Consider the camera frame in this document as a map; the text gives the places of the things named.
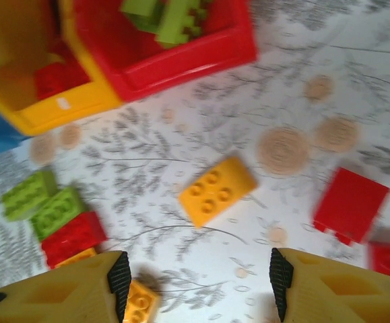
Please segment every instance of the orange lego brick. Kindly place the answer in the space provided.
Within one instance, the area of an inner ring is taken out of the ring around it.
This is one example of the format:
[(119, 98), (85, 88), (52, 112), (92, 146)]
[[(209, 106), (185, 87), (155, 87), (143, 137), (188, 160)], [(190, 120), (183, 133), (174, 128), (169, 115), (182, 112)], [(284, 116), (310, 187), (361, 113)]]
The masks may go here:
[(202, 227), (256, 187), (241, 159), (232, 156), (202, 175), (178, 199), (195, 227)]
[(123, 323), (150, 323), (154, 321), (160, 296), (139, 281), (130, 284)]
[(77, 261), (80, 261), (80, 260), (83, 260), (83, 259), (86, 259), (86, 258), (89, 258), (89, 257), (93, 257), (95, 255), (97, 255), (95, 249), (94, 248), (89, 248), (87, 250), (84, 250), (84, 251), (80, 252), (79, 254), (76, 254), (75, 256), (72, 256), (69, 259), (66, 259), (65, 261), (60, 262), (59, 264), (57, 264), (55, 266), (55, 268), (59, 268), (61, 266), (65, 266), (66, 264), (73, 264), (74, 262), (77, 262)]

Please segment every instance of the green lego piece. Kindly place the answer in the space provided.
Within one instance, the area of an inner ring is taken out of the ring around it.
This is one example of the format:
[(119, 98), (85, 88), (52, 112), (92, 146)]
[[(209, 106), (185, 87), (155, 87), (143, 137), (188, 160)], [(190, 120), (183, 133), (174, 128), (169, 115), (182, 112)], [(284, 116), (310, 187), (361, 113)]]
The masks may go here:
[(85, 211), (86, 207), (76, 189), (68, 186), (50, 198), (30, 222), (39, 241), (42, 241)]
[(50, 170), (34, 173), (1, 197), (8, 221), (28, 219), (41, 204), (57, 193), (54, 174)]
[(160, 0), (123, 0), (122, 11), (142, 32), (156, 33), (164, 4)]
[(169, 0), (165, 7), (156, 41), (164, 48), (185, 44), (201, 35), (201, 21), (208, 15), (212, 0)]

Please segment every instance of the yellow block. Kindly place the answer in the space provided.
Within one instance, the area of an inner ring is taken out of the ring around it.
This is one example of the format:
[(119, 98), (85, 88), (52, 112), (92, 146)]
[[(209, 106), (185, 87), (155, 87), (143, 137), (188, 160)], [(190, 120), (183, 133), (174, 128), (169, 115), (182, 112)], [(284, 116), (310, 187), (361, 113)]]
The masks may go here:
[[(293, 266), (292, 281), (284, 262)], [(280, 248), (273, 249), (270, 279), (279, 310), (286, 298), (284, 322), (390, 323), (390, 276)]]
[(123, 323), (152, 323), (160, 303), (160, 297), (139, 281), (130, 284)]
[(119, 323), (107, 275), (119, 288), (127, 265), (127, 255), (106, 252), (0, 288), (0, 323)]
[(91, 82), (37, 100), (34, 72), (55, 61), (47, 52), (48, 32), (40, 18), (40, 4), (41, 0), (0, 0), (0, 30), (3, 30), (3, 43), (10, 57), (0, 66), (0, 114), (28, 136), (121, 105), (121, 100), (77, 36), (73, 0), (59, 0), (63, 39)]
[(96, 251), (94, 248), (90, 248), (90, 249), (87, 249), (87, 250), (84, 250), (82, 252), (80, 252), (79, 254), (76, 254), (75, 256), (69, 258), (69, 259), (66, 259), (65, 261), (62, 261), (60, 262), (58, 265), (55, 266), (55, 268), (59, 268), (61, 266), (65, 266), (67, 264), (73, 264), (74, 262), (78, 262), (80, 260), (83, 260), (83, 259), (86, 259), (86, 258), (90, 258), (90, 257), (93, 257), (97, 255)]
[(256, 179), (233, 156), (202, 175), (178, 199), (195, 227), (201, 227), (256, 187)]

